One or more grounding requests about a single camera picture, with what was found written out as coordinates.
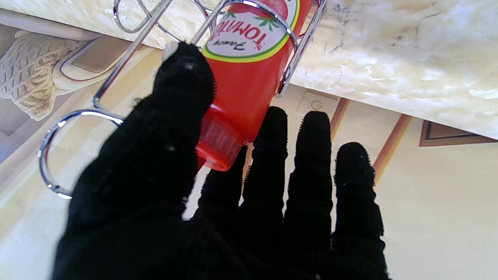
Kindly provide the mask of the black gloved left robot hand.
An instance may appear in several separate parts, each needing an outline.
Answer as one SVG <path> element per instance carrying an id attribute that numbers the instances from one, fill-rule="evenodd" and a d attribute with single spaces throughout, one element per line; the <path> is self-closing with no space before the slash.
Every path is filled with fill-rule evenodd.
<path id="1" fill-rule="evenodd" d="M 388 280 L 375 170 L 358 142 L 331 176 L 326 113 L 308 112 L 283 201 L 288 117 L 270 107 L 247 148 L 206 176 L 194 216 L 182 214 L 197 174 L 195 145 L 214 75 L 193 44 L 173 43 L 152 93 L 104 142 L 72 193 L 53 280 Z"/>

